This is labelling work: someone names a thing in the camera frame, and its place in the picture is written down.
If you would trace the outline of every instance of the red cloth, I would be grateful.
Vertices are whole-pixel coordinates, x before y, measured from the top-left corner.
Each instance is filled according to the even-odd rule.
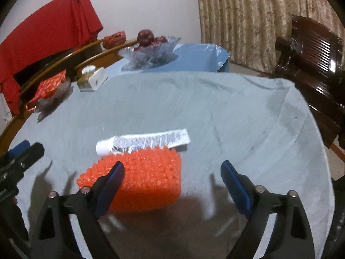
[[[43,58],[95,40],[103,26],[90,0],[53,0],[30,15],[0,44],[0,92],[19,113],[13,75]]]

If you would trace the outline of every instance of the floor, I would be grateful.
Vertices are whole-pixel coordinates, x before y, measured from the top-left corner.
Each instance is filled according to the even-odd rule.
[[[229,71],[232,73],[240,73],[240,74],[251,75],[251,76],[257,76],[259,74],[259,72],[256,72],[252,69],[249,69],[240,65],[236,65],[233,63],[229,64]],[[334,141],[334,144],[339,149],[341,149],[339,147],[337,139]],[[331,176],[334,180],[337,180],[345,174],[344,161],[342,161],[331,149],[326,148],[326,153],[328,157],[329,170],[331,172]]]

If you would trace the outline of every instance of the metal screw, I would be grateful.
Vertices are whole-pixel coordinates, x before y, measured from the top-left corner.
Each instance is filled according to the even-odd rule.
[[[298,196],[298,193],[296,191],[294,191],[294,190],[291,190],[289,192],[289,194],[290,194],[291,197],[297,197]]]
[[[49,198],[50,199],[54,199],[56,196],[58,195],[58,193],[57,192],[55,192],[55,191],[52,191],[52,192],[50,192],[50,194],[49,194]]]
[[[90,187],[85,186],[85,187],[81,188],[80,191],[81,191],[83,194],[87,194],[88,192],[90,192]]]
[[[266,190],[266,188],[265,188],[264,186],[262,186],[262,185],[257,185],[257,186],[255,187],[255,189],[256,189],[256,191],[257,191],[258,193],[263,193],[263,192],[265,192],[265,190]]]

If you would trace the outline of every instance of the gray tablecloth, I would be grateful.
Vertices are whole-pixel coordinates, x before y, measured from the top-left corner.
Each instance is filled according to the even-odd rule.
[[[98,160],[97,141],[179,128],[187,128],[191,138],[181,151],[180,199],[160,211],[100,220],[121,258],[224,259],[246,223],[221,180],[224,160],[271,192],[299,193],[320,258],[334,211],[327,157],[308,105],[282,79],[167,72],[115,77],[96,92],[81,93],[75,86],[42,122],[32,115],[12,142],[13,147],[28,139],[45,147],[18,186],[25,224],[32,231],[51,190],[77,191],[75,179]],[[273,223],[274,216],[256,258]],[[91,258],[75,231],[83,255]]]

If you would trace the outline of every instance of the dark wooden chair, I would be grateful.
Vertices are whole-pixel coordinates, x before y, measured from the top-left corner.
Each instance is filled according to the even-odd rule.
[[[310,18],[293,15],[291,39],[277,38],[276,49],[282,54],[274,77],[295,83],[308,102],[323,141],[329,148],[336,136],[342,133],[345,122],[342,40],[326,26]]]

